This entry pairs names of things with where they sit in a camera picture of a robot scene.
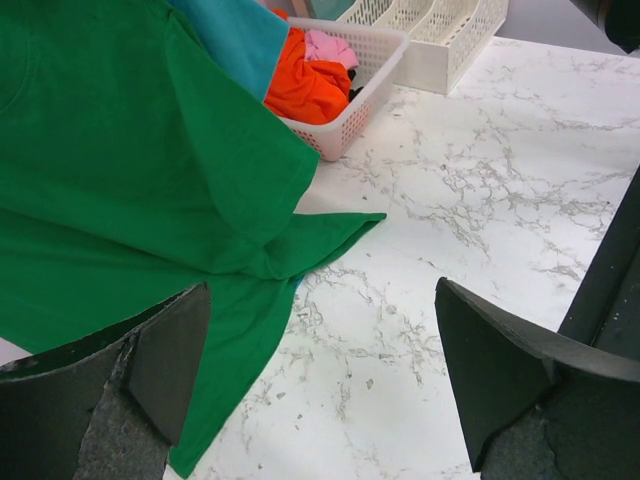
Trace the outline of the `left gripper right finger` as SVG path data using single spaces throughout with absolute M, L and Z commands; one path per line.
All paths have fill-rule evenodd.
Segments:
M 474 472 L 638 478 L 638 362 L 517 317 L 446 278 L 435 309 Z

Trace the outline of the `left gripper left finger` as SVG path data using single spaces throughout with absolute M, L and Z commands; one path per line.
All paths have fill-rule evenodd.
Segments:
M 4 479 L 160 479 L 180 442 L 210 319 L 194 285 L 1 368 Z

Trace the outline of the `green t-shirt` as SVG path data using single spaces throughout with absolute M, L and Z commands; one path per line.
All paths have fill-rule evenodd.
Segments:
M 1 335 L 39 353 L 206 282 L 189 476 L 277 349 L 297 282 L 381 214 L 303 215 L 318 154 L 165 1 L 1 5 Z

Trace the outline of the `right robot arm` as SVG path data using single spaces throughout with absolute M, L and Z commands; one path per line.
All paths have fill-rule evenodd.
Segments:
M 639 50 L 639 0 L 571 0 L 614 45 L 626 54 Z

